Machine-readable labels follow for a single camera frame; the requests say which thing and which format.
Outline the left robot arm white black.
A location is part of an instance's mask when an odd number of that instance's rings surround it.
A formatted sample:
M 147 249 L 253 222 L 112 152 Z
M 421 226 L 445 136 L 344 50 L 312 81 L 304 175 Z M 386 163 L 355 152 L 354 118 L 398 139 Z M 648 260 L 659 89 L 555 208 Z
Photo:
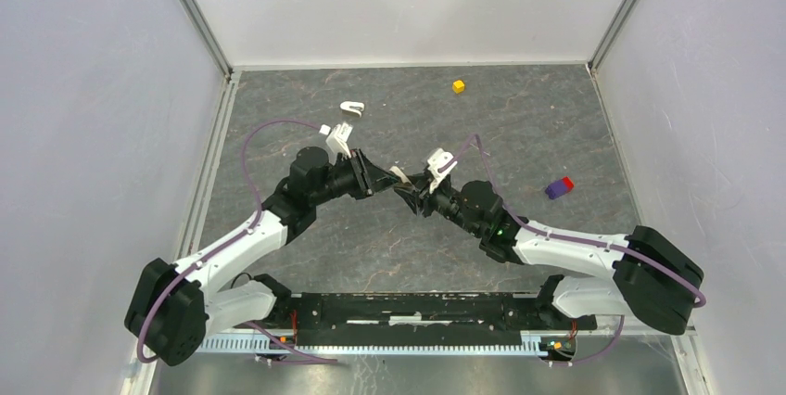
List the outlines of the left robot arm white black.
M 318 206 L 343 196 L 368 198 L 399 181 L 359 149 L 336 161 L 320 147 L 301 149 L 287 177 L 246 221 L 191 256 L 145 266 L 124 318 L 137 338 L 139 360 L 174 366 L 205 338 L 228 328 L 259 320 L 268 327 L 284 325 L 291 315 L 287 298 L 257 279 L 232 289 L 226 284 L 301 235 L 315 221 Z

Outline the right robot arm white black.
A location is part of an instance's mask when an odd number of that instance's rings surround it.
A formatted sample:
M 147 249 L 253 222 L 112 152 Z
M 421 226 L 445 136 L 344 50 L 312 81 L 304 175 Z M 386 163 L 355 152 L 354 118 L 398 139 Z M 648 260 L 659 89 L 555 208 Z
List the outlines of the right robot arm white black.
M 661 333 L 679 336 L 691 313 L 705 305 L 701 267 L 657 230 L 598 235 L 557 229 L 514 215 L 488 181 L 455 189 L 418 174 L 395 185 L 412 212 L 434 213 L 479 241 L 492 260 L 550 266 L 566 272 L 535 304 L 538 321 L 558 328 L 570 318 L 632 316 Z

